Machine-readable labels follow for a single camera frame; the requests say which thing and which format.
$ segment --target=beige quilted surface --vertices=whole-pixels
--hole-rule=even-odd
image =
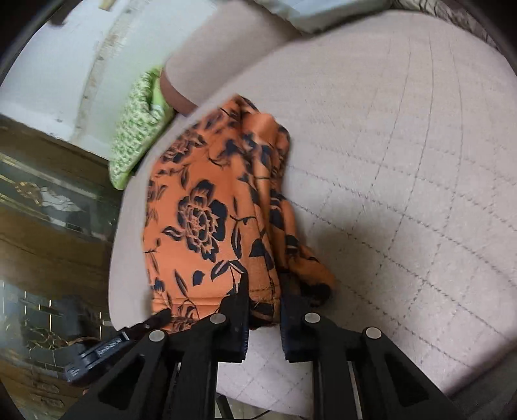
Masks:
[[[239,92],[285,125],[284,193],[340,281],[325,312],[344,327],[378,326],[450,391],[517,338],[516,82],[472,35],[390,11],[283,47],[187,124]],[[145,317],[133,302],[121,309],[121,283],[143,259],[117,243],[141,252],[150,168],[185,126],[174,124],[126,191],[110,278],[116,325]],[[220,366],[218,391],[308,416],[310,368],[282,359],[278,329],[254,331],[246,362]]]

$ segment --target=light blue fabric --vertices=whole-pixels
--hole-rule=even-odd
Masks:
[[[322,31],[350,16],[388,9],[391,0],[255,0],[303,32]]]

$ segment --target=black cable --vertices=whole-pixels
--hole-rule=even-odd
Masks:
[[[257,418],[262,417],[263,415],[269,413],[271,410],[266,410],[263,413],[260,413],[258,416],[252,417],[252,418],[243,418],[242,420],[256,420]],[[223,418],[223,417],[215,417],[214,420],[233,420],[230,418]]]

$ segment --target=black device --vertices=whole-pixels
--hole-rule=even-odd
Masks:
[[[282,290],[285,358],[313,364],[315,420],[463,418],[379,329],[358,333],[339,328],[313,312],[303,297]],[[243,278],[238,292],[222,300],[219,312],[188,331],[172,335],[161,329],[150,331],[146,325],[168,322],[170,314],[160,312],[82,353],[67,367],[67,372],[79,372],[68,373],[69,380],[98,381],[62,419],[213,419],[217,365],[245,359],[248,313],[248,281]],[[114,357],[119,361],[113,365]],[[103,364],[110,365],[106,373]]]

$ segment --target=green cloth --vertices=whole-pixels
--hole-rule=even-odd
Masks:
[[[117,124],[110,161],[110,180],[123,190],[131,170],[160,136],[174,116],[160,90],[160,67],[155,67],[133,84]]]

